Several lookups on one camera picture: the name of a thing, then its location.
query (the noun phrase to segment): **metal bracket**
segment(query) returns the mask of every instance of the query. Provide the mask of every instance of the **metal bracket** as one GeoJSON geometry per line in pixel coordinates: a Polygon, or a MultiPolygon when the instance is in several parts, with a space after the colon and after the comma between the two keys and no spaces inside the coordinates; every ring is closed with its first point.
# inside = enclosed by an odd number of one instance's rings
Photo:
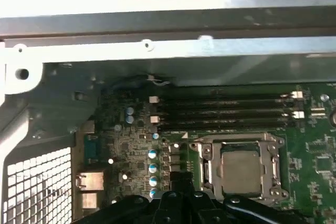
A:
{"type": "MultiPolygon", "coordinates": [[[[4,42],[0,42],[0,48],[5,48],[4,42]]],[[[18,44],[14,48],[16,60],[0,64],[0,105],[5,101],[5,94],[30,91],[40,83],[43,75],[43,63],[23,54],[25,45],[18,44]]]]}

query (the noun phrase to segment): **blue capacitor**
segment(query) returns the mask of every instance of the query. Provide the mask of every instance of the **blue capacitor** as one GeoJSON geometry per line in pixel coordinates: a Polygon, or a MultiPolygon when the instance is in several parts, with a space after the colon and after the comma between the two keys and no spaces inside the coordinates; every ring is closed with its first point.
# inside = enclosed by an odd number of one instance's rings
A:
{"type": "Polygon", "coordinates": [[[150,164],[148,167],[150,173],[156,173],[158,171],[158,166],[156,164],[150,164]]]}

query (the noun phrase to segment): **chip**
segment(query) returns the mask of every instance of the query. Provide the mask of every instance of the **chip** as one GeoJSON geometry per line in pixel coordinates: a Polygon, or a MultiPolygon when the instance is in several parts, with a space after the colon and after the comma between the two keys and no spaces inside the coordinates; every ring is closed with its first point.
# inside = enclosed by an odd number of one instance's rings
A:
{"type": "Polygon", "coordinates": [[[224,152],[222,163],[225,194],[261,194],[261,167],[256,151],[224,152]]]}
{"type": "Polygon", "coordinates": [[[140,169],[140,170],[144,170],[145,169],[145,163],[144,162],[138,162],[137,168],[140,169]]]}
{"type": "Polygon", "coordinates": [[[121,149],[122,149],[123,151],[127,151],[127,150],[128,150],[128,143],[122,143],[122,144],[121,144],[121,149]]]}
{"type": "Polygon", "coordinates": [[[331,170],[331,160],[328,156],[319,156],[316,158],[316,172],[329,173],[331,170]]]}

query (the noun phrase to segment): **green circuit board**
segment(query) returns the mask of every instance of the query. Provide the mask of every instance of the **green circuit board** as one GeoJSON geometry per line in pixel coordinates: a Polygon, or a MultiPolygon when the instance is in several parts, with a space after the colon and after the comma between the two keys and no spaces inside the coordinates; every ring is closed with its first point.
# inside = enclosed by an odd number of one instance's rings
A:
{"type": "Polygon", "coordinates": [[[336,83],[272,84],[239,87],[148,87],[121,90],[101,96],[95,114],[94,139],[100,142],[99,162],[113,158],[108,181],[109,200],[129,194],[149,197],[157,179],[157,190],[169,189],[171,161],[165,148],[178,146],[178,170],[194,173],[194,186],[203,187],[199,153],[191,148],[195,139],[210,134],[268,132],[282,137],[286,143],[279,149],[281,186],[289,198],[274,205],[278,209],[295,209],[314,219],[315,223],[336,223],[336,127],[333,122],[336,108],[336,83]],[[211,95],[214,91],[234,95],[267,95],[270,93],[300,92],[304,118],[294,127],[239,127],[224,130],[165,130],[153,134],[150,121],[149,97],[166,100],[176,97],[211,95]],[[149,150],[156,151],[150,159],[149,150]],[[149,173],[149,166],[157,171],[149,173]]]}

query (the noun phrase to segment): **capacitor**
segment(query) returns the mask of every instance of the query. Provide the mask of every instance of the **capacitor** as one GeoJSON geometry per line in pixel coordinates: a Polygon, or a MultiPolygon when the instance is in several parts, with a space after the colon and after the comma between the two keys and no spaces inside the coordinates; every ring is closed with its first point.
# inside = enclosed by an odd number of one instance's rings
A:
{"type": "Polygon", "coordinates": [[[122,126],[120,125],[120,124],[116,124],[115,126],[114,126],[114,131],[115,132],[119,132],[119,131],[121,131],[122,130],[122,126]]]}
{"type": "Polygon", "coordinates": [[[148,171],[150,173],[156,173],[158,171],[158,166],[156,164],[150,164],[149,168],[148,168],[148,171]]]}
{"type": "Polygon", "coordinates": [[[156,188],[152,188],[151,191],[149,192],[149,197],[153,198],[154,194],[156,194],[158,191],[156,188]]]}
{"type": "Polygon", "coordinates": [[[129,124],[134,123],[134,117],[132,117],[131,115],[128,115],[126,117],[126,122],[129,123],[129,124]]]}
{"type": "Polygon", "coordinates": [[[127,114],[127,115],[133,115],[133,114],[134,114],[134,108],[132,108],[132,107],[128,107],[128,108],[126,109],[126,114],[127,114]]]}
{"type": "Polygon", "coordinates": [[[157,154],[158,154],[158,153],[156,152],[156,150],[151,149],[151,150],[148,152],[148,157],[149,157],[150,159],[154,159],[154,158],[156,158],[157,154]]]}
{"type": "Polygon", "coordinates": [[[155,186],[157,186],[157,184],[158,184],[157,178],[155,176],[150,177],[149,185],[152,186],[152,187],[155,187],[155,186]]]}
{"type": "Polygon", "coordinates": [[[157,134],[157,133],[154,133],[154,134],[153,134],[153,139],[159,139],[159,137],[160,137],[159,134],[157,134]]]}

